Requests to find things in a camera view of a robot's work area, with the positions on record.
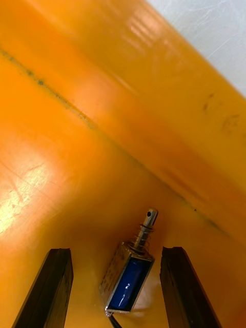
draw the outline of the scratch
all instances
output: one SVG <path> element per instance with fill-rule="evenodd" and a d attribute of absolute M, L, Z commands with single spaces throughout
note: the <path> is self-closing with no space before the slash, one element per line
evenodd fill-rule
<path fill-rule="evenodd" d="M 200 7 L 200 8 L 188 8 L 187 11 L 199 11 L 199 10 L 207 10 L 207 9 L 215 9 L 219 7 L 222 4 L 225 4 L 227 1 L 220 1 L 219 3 L 216 3 L 214 5 Z"/>
<path fill-rule="evenodd" d="M 8 175 L 8 179 L 9 179 L 9 182 L 12 184 L 14 190 L 16 191 L 18 197 L 19 197 L 19 203 L 20 203 L 20 202 L 23 202 L 23 197 L 22 197 L 21 193 L 19 192 L 19 190 L 18 190 L 16 184 L 14 183 L 14 181 L 11 179 L 11 177 L 10 177 L 9 175 Z"/>
<path fill-rule="evenodd" d="M 217 47 L 210 55 L 207 56 L 207 59 L 213 56 L 219 49 L 221 49 L 225 44 L 227 44 L 235 35 L 230 36 L 225 40 L 219 47 Z"/>

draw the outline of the orange plastic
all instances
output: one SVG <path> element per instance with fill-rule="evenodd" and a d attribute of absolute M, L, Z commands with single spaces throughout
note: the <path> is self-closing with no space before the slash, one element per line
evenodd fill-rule
<path fill-rule="evenodd" d="M 0 318 L 50 248 L 71 248 L 66 328 L 109 326 L 98 287 L 159 210 L 154 268 L 125 327 L 168 327 L 163 245 L 187 251 L 225 328 L 246 317 L 245 100 L 149 5 L 0 3 Z"/>

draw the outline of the black wire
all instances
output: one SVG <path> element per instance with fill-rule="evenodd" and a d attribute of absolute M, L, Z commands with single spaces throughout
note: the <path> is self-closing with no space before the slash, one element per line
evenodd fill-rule
<path fill-rule="evenodd" d="M 121 325 L 118 324 L 117 320 L 113 316 L 109 317 L 109 320 L 114 328 L 122 328 Z"/>

